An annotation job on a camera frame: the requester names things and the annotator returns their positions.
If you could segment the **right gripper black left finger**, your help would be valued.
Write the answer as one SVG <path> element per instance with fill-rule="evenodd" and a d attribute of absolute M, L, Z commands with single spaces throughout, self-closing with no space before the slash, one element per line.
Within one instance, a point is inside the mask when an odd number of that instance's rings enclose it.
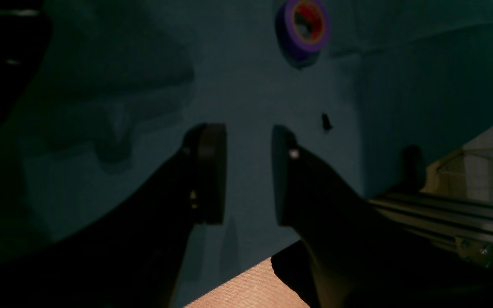
<path fill-rule="evenodd" d="M 0 308 L 169 308 L 195 224 L 224 221 L 227 132 L 199 124 L 117 208 L 0 265 Z"/>

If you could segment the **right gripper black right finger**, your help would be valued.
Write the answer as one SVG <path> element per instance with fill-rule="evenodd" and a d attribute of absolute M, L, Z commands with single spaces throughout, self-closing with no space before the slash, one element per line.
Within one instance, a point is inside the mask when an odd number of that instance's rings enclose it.
<path fill-rule="evenodd" d="M 301 238 L 319 307 L 493 308 L 493 270 L 376 212 L 287 127 L 271 144 L 277 221 Z"/>

